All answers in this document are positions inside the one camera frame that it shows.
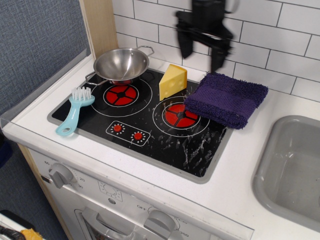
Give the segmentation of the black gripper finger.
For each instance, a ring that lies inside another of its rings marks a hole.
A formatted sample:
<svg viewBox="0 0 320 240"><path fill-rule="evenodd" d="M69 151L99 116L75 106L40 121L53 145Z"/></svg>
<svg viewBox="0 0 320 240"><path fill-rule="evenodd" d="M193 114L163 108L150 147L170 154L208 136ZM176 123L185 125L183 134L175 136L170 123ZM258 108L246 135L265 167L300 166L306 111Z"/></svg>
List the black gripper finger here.
<svg viewBox="0 0 320 240"><path fill-rule="evenodd" d="M181 55L184 59L193 53L193 31L190 28L177 26L177 38Z"/></svg>
<svg viewBox="0 0 320 240"><path fill-rule="evenodd" d="M230 46L213 47L211 49L211 72L214 73L220 69L225 61L225 58L230 53Z"/></svg>

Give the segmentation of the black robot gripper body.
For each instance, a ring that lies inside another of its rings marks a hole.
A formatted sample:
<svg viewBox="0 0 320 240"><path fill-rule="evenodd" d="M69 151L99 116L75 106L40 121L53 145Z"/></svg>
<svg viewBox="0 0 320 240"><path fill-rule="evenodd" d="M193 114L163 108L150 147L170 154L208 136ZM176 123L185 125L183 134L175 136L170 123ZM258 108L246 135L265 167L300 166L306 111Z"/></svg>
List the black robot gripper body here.
<svg viewBox="0 0 320 240"><path fill-rule="evenodd" d="M177 11L177 27L192 29L193 42L211 49L230 47L233 34L223 25L226 2L224 0L193 0L191 12Z"/></svg>

